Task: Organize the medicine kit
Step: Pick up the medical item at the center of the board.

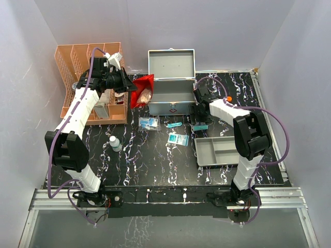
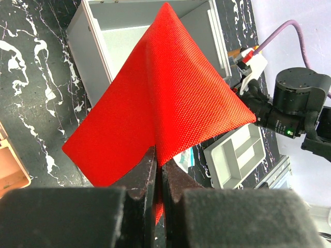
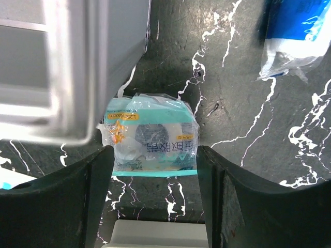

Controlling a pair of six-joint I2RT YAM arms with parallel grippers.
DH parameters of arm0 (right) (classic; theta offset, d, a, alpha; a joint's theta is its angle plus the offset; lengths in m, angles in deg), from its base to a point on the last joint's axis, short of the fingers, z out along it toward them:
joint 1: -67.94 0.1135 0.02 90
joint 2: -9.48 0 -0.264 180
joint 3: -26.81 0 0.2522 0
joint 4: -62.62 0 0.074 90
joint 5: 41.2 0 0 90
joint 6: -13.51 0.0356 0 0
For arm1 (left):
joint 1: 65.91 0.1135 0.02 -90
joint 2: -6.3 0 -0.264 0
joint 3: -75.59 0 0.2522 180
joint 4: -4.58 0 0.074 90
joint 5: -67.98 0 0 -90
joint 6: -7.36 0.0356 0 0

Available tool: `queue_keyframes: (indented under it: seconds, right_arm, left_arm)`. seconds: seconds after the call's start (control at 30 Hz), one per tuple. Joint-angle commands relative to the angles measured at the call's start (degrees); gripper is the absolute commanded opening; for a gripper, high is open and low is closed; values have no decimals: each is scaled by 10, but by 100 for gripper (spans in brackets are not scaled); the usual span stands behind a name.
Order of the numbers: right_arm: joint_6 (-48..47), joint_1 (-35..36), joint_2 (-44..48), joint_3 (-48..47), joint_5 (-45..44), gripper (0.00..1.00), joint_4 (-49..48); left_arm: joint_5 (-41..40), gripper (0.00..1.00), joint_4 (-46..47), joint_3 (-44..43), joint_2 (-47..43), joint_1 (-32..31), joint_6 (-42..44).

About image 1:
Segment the red first aid pouch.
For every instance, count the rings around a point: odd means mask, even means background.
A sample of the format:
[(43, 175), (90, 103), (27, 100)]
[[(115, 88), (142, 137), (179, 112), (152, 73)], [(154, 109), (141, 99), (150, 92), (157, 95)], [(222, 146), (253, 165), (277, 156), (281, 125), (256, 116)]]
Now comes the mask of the red first aid pouch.
[(145, 88), (151, 88), (152, 92), (154, 91), (154, 75), (143, 76), (134, 80), (133, 83), (137, 86), (138, 90), (131, 93), (130, 107), (135, 108), (145, 106), (146, 104), (137, 104), (137, 99)]

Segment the small teal sachet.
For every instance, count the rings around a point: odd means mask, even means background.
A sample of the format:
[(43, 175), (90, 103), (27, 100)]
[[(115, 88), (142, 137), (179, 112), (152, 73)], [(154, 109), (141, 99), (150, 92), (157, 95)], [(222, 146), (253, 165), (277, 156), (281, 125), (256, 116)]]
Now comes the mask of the small teal sachet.
[(182, 126), (182, 122), (168, 123), (167, 128), (176, 128)]

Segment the cotton swab packet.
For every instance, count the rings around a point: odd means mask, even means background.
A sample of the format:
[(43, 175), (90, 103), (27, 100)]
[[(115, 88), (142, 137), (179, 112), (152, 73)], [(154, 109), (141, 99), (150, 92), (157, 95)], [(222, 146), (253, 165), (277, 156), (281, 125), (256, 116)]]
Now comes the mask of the cotton swab packet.
[(137, 99), (137, 104), (148, 104), (153, 96), (153, 92), (151, 88), (145, 88)]

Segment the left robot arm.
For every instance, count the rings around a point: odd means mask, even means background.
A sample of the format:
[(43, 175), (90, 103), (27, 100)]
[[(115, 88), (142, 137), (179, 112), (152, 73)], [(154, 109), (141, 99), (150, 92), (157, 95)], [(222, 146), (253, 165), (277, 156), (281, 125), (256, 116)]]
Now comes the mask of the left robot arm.
[(105, 53), (102, 57), (91, 57), (90, 68), (75, 83), (72, 103), (62, 122), (54, 131), (45, 134), (49, 153), (49, 165), (61, 167), (78, 184), (78, 199), (102, 206), (107, 200), (101, 180), (88, 164), (89, 151), (82, 141), (82, 134), (92, 109), (102, 93), (112, 89), (117, 93), (134, 91), (137, 87), (120, 65), (122, 55)]

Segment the teal white wipes packet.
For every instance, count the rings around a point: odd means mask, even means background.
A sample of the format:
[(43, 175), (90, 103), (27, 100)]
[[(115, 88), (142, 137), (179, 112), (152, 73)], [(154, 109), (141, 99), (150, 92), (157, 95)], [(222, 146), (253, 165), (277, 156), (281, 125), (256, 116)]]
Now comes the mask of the teal white wipes packet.
[(188, 135), (181, 135), (176, 133), (170, 133), (168, 138), (168, 143), (188, 146), (189, 136)]

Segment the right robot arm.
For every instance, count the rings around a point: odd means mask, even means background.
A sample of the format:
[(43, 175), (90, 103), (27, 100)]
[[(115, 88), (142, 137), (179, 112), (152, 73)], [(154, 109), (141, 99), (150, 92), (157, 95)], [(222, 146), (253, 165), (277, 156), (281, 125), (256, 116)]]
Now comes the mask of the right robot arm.
[(193, 93), (196, 103), (189, 107), (192, 124), (209, 124), (212, 117), (217, 117), (233, 127), (238, 166), (230, 191), (222, 194), (221, 199), (242, 205), (251, 195), (257, 194), (255, 175), (265, 151), (273, 143), (262, 109), (249, 111), (246, 107), (235, 106), (227, 97), (216, 96), (205, 86)]

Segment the teal plaster packet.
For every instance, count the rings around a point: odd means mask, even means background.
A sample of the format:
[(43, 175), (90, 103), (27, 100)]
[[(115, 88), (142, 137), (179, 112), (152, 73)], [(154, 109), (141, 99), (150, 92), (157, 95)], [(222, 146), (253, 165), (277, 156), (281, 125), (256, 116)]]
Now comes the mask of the teal plaster packet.
[(203, 130), (207, 130), (208, 129), (208, 125), (206, 124), (199, 124), (199, 125), (194, 125), (192, 126), (192, 130), (193, 132), (196, 132), (196, 131), (203, 131)]

